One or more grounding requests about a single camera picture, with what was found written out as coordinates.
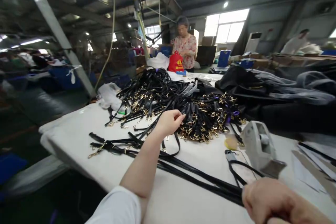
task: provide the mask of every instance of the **white tape dispenser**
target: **white tape dispenser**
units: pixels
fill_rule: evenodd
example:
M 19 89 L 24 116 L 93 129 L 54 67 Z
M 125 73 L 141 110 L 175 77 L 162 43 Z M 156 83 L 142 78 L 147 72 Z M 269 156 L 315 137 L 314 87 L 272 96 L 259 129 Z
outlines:
M 286 163 L 276 160 L 272 138 L 266 125 L 259 121 L 250 121 L 240 136 L 251 166 L 266 176 L 277 179 Z

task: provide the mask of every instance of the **hand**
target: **hand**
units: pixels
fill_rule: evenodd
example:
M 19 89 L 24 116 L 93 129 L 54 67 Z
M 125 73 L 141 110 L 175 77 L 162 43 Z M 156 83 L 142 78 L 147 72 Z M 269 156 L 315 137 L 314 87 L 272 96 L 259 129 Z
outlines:
M 308 201 L 271 178 L 262 178 L 246 185 L 242 198 L 249 216 L 256 224 L 331 223 Z
M 168 110 L 162 113 L 153 132 L 164 138 L 172 135 L 181 125 L 186 115 L 182 115 L 179 110 Z

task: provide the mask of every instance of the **woman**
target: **woman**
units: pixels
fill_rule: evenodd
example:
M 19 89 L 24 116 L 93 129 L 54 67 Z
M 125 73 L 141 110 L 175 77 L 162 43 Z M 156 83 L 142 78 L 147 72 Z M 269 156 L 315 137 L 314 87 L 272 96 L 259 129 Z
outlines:
M 183 57 L 182 65 L 188 72 L 194 72 L 197 43 L 194 35 L 188 33 L 189 22 L 184 16 L 177 21 L 178 37 L 174 40 L 173 53 L 178 51 Z

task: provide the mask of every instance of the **workbench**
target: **workbench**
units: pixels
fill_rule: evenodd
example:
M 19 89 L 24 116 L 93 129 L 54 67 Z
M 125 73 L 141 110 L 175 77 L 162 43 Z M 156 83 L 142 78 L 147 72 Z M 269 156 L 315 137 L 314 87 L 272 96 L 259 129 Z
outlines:
M 222 75 L 188 73 L 187 77 L 178 76 L 190 82 L 199 77 L 211 81 L 214 85 Z M 90 104 L 84 108 L 67 114 L 55 121 L 40 127 L 41 144 L 53 155 L 83 175 L 95 180 L 106 192 L 112 190 L 120 183 L 121 178 L 133 161 L 126 155 L 113 155 L 107 151 L 88 159 L 94 151 L 90 143 L 94 140 L 89 137 L 93 132 L 107 140 L 128 138 L 128 132 L 137 128 L 147 127 L 150 121 L 145 119 L 137 123 L 134 120 L 125 124 L 128 129 L 120 128 L 120 123 L 113 127 L 105 127 L 109 120 L 109 113 L 103 110 L 98 103 Z M 297 150 L 293 139 L 271 134 L 276 149 L 277 159 L 287 163 L 281 172 L 279 180 L 287 184 L 292 190 L 317 206 L 332 221 L 336 221 L 336 205 L 328 195 L 318 193 L 303 182 L 295 178 L 292 165 L 291 150 Z M 209 144 L 181 140 L 181 151 L 177 158 L 191 166 L 236 185 L 233 175 L 229 171 L 225 135 L 214 137 Z M 165 141 L 167 152 L 175 153 L 178 149 L 174 136 Z M 245 162 L 242 154 L 237 159 Z M 245 167 L 234 168 L 247 182 L 255 178 Z M 154 188 L 148 204 L 147 213 L 143 223 L 253 223 L 245 208 L 240 207 L 216 194 L 213 194 L 197 185 L 168 172 L 157 169 Z

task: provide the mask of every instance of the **air conditioner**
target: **air conditioner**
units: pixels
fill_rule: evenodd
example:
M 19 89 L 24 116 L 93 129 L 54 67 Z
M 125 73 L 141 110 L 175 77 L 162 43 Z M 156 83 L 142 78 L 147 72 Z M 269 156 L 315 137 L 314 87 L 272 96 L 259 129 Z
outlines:
M 255 52 L 257 50 L 261 35 L 262 33 L 250 33 L 246 44 L 245 53 L 248 51 Z

